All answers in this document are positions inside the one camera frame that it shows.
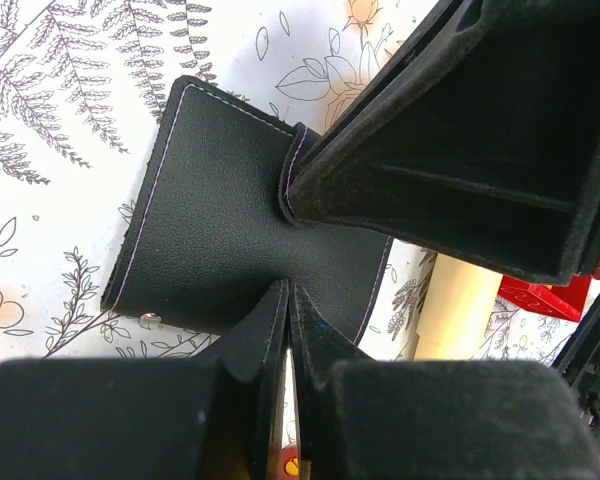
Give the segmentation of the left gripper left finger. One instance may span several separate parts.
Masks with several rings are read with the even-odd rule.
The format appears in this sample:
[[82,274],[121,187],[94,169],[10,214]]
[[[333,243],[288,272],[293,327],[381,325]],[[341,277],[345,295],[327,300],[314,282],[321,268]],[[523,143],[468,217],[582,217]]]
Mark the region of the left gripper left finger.
[[192,357],[0,363],[0,479],[274,479],[289,285]]

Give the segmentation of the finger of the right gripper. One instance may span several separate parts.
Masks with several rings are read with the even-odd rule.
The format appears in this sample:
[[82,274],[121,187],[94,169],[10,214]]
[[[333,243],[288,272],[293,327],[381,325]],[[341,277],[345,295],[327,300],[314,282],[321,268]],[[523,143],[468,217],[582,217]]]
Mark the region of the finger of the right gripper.
[[298,162],[302,221],[600,277],[600,1],[441,1]]

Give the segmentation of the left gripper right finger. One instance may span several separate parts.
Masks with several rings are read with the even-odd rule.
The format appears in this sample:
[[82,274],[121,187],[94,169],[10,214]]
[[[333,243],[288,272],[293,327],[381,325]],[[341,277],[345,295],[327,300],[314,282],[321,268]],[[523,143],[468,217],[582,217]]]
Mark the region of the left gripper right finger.
[[378,361],[289,297],[304,479],[600,479],[567,384],[527,361]]

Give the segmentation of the black leather card holder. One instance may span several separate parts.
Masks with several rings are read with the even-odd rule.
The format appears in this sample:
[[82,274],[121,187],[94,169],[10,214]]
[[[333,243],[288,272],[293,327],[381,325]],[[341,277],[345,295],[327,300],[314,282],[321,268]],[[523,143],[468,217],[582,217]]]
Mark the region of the black leather card holder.
[[196,77],[177,78],[102,308],[222,334],[286,280],[359,342],[392,242],[292,217],[286,189],[317,138]]

